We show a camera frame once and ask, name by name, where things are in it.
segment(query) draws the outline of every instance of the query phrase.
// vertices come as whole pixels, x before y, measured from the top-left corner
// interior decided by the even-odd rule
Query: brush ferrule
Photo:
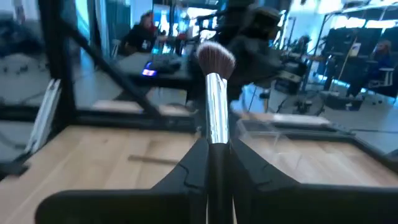
[[[217,73],[206,76],[206,120],[211,143],[229,140],[227,80]]]

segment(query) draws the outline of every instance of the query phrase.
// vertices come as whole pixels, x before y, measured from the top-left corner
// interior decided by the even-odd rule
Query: floor
[[[77,107],[89,108],[98,100],[112,100],[121,94],[122,89],[107,74],[94,70],[93,63],[84,52],[81,53],[81,56],[83,59],[81,64],[76,64],[73,67]],[[21,61],[24,64],[27,63],[29,69],[27,72],[17,75],[16,72]],[[10,66],[7,73],[1,69],[5,65]],[[5,58],[0,61],[0,71],[0,98],[3,101],[40,105],[50,77],[47,70],[38,67],[37,61],[29,61],[29,58],[21,56]],[[344,86],[337,85],[336,88],[343,91]],[[239,101],[233,103],[233,108],[241,110],[244,98],[247,108],[251,104],[250,111],[263,112],[263,102],[258,97],[261,91],[252,85],[246,86],[244,95]],[[285,97],[285,94],[272,90],[269,102],[270,111],[276,111]],[[184,98],[185,94],[179,90],[162,89],[150,94],[150,100],[155,104],[183,103]],[[355,133],[368,143],[382,149],[383,153],[397,149],[398,103],[394,106],[392,99],[381,105],[372,105],[371,101],[365,101],[359,111],[336,111],[326,108],[321,116],[350,129],[364,129],[355,131]],[[21,154],[22,149],[15,149],[13,145],[25,144],[31,129],[32,124],[29,123],[0,122],[0,161],[10,161]]]

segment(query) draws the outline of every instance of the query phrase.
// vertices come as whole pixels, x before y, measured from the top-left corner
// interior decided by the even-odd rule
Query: wooden surface
[[[397,174],[348,143],[271,136],[242,141],[301,183],[398,187]]]
[[[118,103],[96,106],[115,109]],[[149,189],[174,165],[129,157],[179,161],[196,139],[191,134],[70,126],[28,160],[30,169],[23,176],[0,182],[0,223],[33,223],[38,204],[61,190]]]

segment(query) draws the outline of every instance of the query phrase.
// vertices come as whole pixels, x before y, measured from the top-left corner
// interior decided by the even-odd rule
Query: black cable
[[[21,144],[21,143],[16,143],[13,140],[10,140],[9,138],[7,138],[7,136],[3,135],[2,132],[0,132],[0,141],[6,145],[6,146],[11,146],[15,149],[25,149],[26,145],[25,144]]]

